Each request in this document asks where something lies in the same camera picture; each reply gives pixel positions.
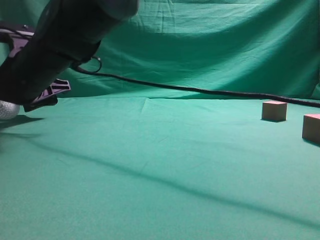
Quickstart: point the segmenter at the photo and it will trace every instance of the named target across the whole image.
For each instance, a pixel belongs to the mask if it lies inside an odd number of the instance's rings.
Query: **green backdrop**
[[[0,17],[35,26],[47,2],[2,0]],[[205,89],[320,98],[318,4],[318,0],[141,0],[137,16],[103,40],[98,51],[101,71]],[[72,81],[68,97],[208,98],[72,70],[63,78]]]
[[[46,2],[0,0],[0,17],[34,25]],[[320,99],[318,19],[318,0],[144,0],[101,71]],[[302,139],[319,109],[275,123],[262,100],[63,78],[56,106],[0,121],[0,240],[320,239],[320,148]]]

